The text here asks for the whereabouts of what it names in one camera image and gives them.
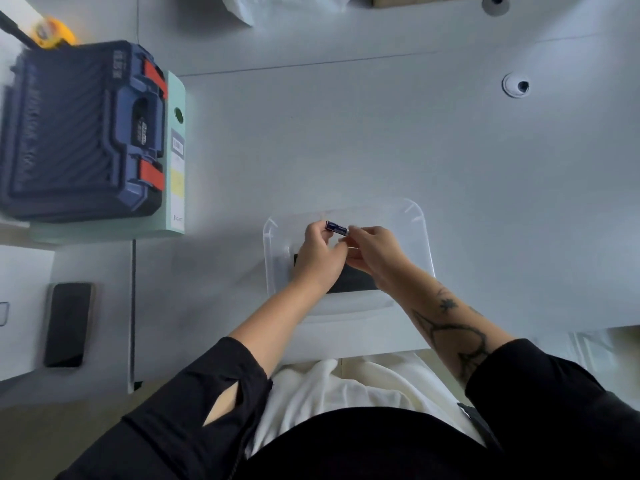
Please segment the black smartphone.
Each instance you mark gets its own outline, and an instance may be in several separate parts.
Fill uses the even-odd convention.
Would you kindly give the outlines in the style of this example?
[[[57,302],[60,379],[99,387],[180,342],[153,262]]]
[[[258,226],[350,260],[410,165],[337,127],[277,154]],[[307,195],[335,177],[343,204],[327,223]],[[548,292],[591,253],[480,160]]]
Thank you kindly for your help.
[[[75,369],[83,364],[94,297],[95,285],[91,282],[63,282],[52,286],[44,367]]]

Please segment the white cloth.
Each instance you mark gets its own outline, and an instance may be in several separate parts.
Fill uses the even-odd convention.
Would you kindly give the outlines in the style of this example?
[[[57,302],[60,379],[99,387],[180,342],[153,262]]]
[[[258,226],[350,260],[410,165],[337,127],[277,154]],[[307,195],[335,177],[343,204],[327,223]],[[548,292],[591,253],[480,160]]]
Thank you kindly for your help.
[[[272,381],[266,408],[245,449],[247,458],[308,419],[355,408],[416,411],[420,419],[443,420],[486,445],[457,398],[414,351],[283,366]]]

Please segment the person's left forearm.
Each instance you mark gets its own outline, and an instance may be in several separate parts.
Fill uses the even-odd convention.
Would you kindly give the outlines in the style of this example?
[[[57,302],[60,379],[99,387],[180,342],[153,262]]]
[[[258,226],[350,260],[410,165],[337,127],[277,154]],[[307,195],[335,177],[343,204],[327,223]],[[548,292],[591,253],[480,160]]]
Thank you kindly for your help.
[[[268,298],[229,336],[244,345],[270,377],[280,363],[293,332],[331,285],[313,277],[295,278]]]

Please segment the blue tool case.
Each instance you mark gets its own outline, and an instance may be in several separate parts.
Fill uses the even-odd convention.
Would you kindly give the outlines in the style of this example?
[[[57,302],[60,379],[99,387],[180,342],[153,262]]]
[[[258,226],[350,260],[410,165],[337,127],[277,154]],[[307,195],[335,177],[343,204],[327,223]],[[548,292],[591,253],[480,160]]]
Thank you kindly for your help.
[[[153,215],[162,204],[168,85],[128,41],[25,49],[0,124],[0,211],[74,223]]]

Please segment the person's right hand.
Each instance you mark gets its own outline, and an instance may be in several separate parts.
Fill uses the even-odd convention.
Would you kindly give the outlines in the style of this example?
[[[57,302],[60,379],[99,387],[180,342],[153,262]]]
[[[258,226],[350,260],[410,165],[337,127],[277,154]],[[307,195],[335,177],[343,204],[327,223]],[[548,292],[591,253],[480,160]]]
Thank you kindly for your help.
[[[346,264],[372,277],[377,288],[395,295],[412,267],[395,235],[381,226],[348,227],[340,240],[348,247]]]

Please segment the person's left hand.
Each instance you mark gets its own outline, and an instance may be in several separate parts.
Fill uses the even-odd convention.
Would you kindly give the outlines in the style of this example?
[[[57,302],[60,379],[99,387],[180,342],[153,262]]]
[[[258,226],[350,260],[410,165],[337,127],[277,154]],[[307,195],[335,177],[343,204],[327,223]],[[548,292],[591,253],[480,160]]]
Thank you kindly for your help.
[[[338,279],[343,267],[331,267],[329,245],[333,233],[324,229],[325,221],[308,225],[305,240],[298,251],[293,270],[293,282],[304,291],[322,297]]]

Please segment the mint green binder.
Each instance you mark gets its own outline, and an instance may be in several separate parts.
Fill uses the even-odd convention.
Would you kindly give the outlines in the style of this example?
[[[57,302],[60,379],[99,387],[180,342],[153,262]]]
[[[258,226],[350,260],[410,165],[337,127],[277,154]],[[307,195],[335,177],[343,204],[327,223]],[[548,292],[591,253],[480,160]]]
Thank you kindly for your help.
[[[33,223],[29,237],[40,244],[66,245],[177,237],[186,230],[186,90],[172,72],[165,72],[165,189],[160,209],[148,217],[67,224]]]

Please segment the black flat device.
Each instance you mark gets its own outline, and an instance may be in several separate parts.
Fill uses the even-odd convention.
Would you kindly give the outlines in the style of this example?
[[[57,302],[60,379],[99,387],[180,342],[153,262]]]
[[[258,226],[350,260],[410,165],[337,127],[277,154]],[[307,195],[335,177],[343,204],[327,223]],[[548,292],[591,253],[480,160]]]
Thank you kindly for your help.
[[[375,290],[379,290],[379,288],[372,276],[345,264],[338,279],[326,293],[339,294]]]

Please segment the black clothing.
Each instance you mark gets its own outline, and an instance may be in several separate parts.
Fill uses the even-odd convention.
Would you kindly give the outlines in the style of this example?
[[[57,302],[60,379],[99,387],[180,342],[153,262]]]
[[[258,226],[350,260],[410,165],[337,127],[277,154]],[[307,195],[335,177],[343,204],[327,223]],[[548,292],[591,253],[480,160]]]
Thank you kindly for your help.
[[[222,338],[54,480],[640,480],[640,411],[526,339],[498,348],[466,395],[489,448],[426,413],[322,413],[245,457],[273,382]]]

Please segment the person's right forearm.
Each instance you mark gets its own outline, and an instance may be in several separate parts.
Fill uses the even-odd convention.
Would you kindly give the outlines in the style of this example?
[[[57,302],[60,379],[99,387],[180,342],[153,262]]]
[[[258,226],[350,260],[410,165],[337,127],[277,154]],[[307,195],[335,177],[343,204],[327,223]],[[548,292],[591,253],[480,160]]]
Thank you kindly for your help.
[[[489,355],[515,339],[412,264],[392,268],[383,289],[463,388]]]

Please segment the white plastic bag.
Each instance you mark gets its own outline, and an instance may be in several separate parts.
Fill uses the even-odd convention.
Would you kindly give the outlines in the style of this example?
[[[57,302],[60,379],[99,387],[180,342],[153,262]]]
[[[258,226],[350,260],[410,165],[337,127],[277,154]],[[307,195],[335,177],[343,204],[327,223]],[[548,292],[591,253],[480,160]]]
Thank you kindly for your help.
[[[343,13],[351,0],[222,0],[225,8],[249,27],[267,26],[300,16]]]

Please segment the yellow tape measure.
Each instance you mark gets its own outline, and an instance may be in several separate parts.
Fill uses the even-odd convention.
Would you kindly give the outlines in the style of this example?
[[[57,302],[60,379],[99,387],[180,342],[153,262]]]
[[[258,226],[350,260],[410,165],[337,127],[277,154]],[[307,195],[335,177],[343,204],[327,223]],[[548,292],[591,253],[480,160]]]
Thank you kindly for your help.
[[[77,44],[76,36],[68,26],[51,16],[45,16],[34,24],[29,35],[37,46],[47,50]]]

